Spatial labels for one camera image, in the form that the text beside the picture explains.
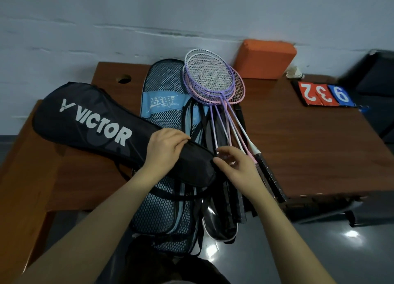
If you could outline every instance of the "orange foam block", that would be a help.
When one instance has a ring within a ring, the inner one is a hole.
[[[249,79],[279,79],[297,54],[287,42],[245,39],[234,69]]]

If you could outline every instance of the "wooden table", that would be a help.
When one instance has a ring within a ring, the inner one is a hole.
[[[92,84],[139,113],[148,69],[100,62]],[[123,74],[130,83],[117,82]],[[394,157],[357,109],[304,107],[284,78],[245,86],[248,134],[290,200],[394,189]],[[42,252],[52,212],[93,209],[124,183],[112,161],[42,139],[31,118],[0,170],[1,283]]]

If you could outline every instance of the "number 3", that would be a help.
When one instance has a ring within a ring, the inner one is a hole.
[[[322,91],[326,91],[322,86],[316,87],[316,92],[320,94],[320,96],[326,101],[326,102],[332,102],[332,98],[328,97],[326,98],[325,94]]]
[[[305,89],[304,96],[305,96],[306,98],[308,98],[311,102],[314,102],[314,101],[316,100],[316,96],[312,96],[312,97],[309,97],[309,96],[308,96],[308,93],[309,93],[309,91],[310,91],[310,84],[301,84],[301,87],[306,88],[306,89]]]
[[[344,93],[342,92],[342,88],[340,88],[340,87],[334,87],[334,93],[335,93],[335,95],[336,95],[340,100],[342,100],[343,102],[348,102],[348,101],[349,101],[349,98],[347,98],[346,94],[344,94]]]

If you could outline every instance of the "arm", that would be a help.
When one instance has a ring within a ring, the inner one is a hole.
[[[15,283],[93,283],[150,189],[175,165],[190,139],[165,128],[152,134],[144,166],[43,254]]]
[[[250,157],[236,147],[218,148],[215,164],[259,214],[282,283],[335,283],[271,197]]]

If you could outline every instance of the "hand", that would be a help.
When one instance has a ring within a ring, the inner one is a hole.
[[[175,165],[179,159],[183,146],[190,137],[173,128],[163,128],[154,132],[150,137],[147,157],[142,167],[148,173],[153,173],[162,179]]]
[[[214,157],[214,163],[243,195],[251,199],[257,192],[266,189],[249,156],[234,146],[223,146],[216,150],[219,157]]]

